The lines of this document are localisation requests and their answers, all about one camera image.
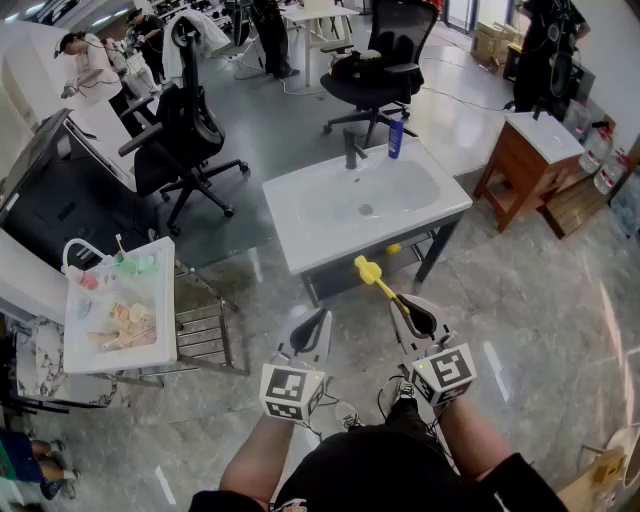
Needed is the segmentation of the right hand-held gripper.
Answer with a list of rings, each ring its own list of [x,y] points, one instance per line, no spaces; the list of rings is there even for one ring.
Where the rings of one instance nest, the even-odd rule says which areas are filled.
[[[467,343],[450,332],[445,312],[426,299],[400,294],[389,306],[396,338],[407,358],[407,380],[432,408],[466,393],[477,378]]]

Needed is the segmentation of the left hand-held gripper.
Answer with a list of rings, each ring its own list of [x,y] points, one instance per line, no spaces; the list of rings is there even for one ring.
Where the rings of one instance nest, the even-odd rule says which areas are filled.
[[[332,314],[326,308],[293,308],[277,350],[263,364],[259,399],[264,413],[308,423],[326,394]]]

